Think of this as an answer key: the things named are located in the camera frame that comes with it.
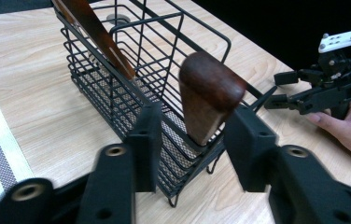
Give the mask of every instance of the wooden table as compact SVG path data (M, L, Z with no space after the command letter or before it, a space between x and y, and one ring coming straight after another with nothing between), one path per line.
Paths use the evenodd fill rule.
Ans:
M232 41L226 64L258 90L269 90L274 85L273 74L289 70L191 1L176 3ZM165 10L161 4L164 2L155 1ZM52 8L0 15L0 108L35 176L50 179L55 187L88 173L96 152L119 142L70 80L62 27ZM214 43L210 50L220 48ZM306 88L298 84L278 92ZM278 133L279 145L311 149L335 179L351 186L351 153L336 139L296 111L262 109L259 116ZM137 221L272 223L267 196L243 192L225 153L213 175L202 172L187 185L177 208L171 208L160 191L137 193Z

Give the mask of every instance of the finger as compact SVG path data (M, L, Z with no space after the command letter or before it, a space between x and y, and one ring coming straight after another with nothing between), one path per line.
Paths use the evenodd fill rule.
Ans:
M335 119L325 113L311 113L308 114L306 118L318 127L331 133L335 137L342 136L344 134L344 131L346 130L345 121Z

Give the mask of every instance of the white bracket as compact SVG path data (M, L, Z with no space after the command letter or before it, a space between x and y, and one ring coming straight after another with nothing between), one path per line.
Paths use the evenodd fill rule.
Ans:
M338 34L328 35L324 34L318 47L319 53L325 53L335 49L342 49L351 46L351 31Z

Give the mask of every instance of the wooden handle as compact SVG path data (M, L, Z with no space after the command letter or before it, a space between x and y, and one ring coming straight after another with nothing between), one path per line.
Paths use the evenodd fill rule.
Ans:
M246 82L205 52L187 57L179 72L187 133L204 146L242 100Z
M135 77L135 71L120 52L111 35L97 18L86 0L53 0L53 4L64 14L69 22L77 22L94 44L129 80Z

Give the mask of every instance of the knife handle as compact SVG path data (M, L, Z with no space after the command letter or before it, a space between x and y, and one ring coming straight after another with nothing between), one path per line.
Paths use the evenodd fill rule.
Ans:
M106 58L129 80L135 71L86 0L53 0L70 23L77 23Z
M187 57L179 72L187 134L204 146L239 105L246 82L206 52Z

